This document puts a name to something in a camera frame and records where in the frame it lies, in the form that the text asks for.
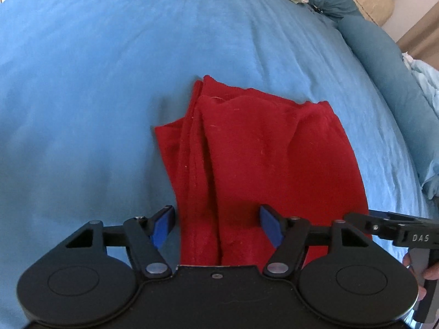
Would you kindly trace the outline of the person's right hand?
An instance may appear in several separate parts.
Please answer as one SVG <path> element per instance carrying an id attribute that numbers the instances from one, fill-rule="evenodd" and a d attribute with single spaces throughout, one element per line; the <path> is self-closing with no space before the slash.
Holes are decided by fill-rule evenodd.
<path id="1" fill-rule="evenodd" d="M 424 297 L 426 296 L 427 290 L 424 286 L 421 285 L 421 282 L 418 280 L 417 273 L 415 272 L 414 267 L 412 266 L 412 257 L 409 253 L 406 253 L 402 260 L 403 266 L 405 266 L 417 279 L 418 282 L 418 298 L 417 301 L 422 301 Z M 425 269 L 422 272 L 422 278 L 426 281 L 435 281 L 439 279 L 439 266 L 438 264 L 434 264 L 433 266 L 430 266 L 429 268 Z"/>

